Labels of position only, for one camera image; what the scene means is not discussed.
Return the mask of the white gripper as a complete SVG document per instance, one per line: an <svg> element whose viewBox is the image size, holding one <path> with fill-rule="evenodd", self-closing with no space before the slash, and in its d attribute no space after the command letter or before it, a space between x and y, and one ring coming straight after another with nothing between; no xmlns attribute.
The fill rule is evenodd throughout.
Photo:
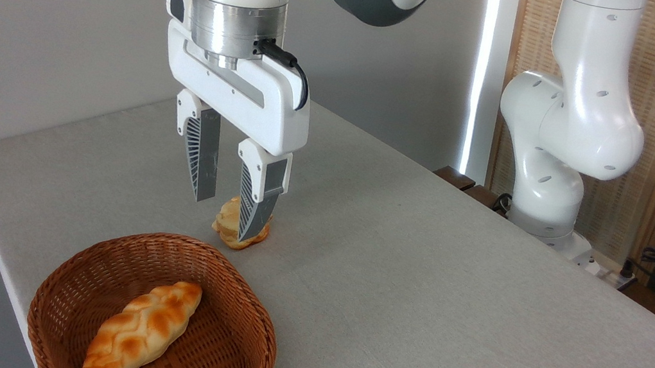
<svg viewBox="0 0 655 368"><path fill-rule="evenodd" d="M177 95L176 120L193 196L216 195L224 117L249 137L238 145L238 239L247 241L261 233L288 192L291 152L308 141L310 110L301 106L300 73L259 49L262 41L283 43L287 10L210 0L166 0L165 6L170 71L187 88Z"/></svg>

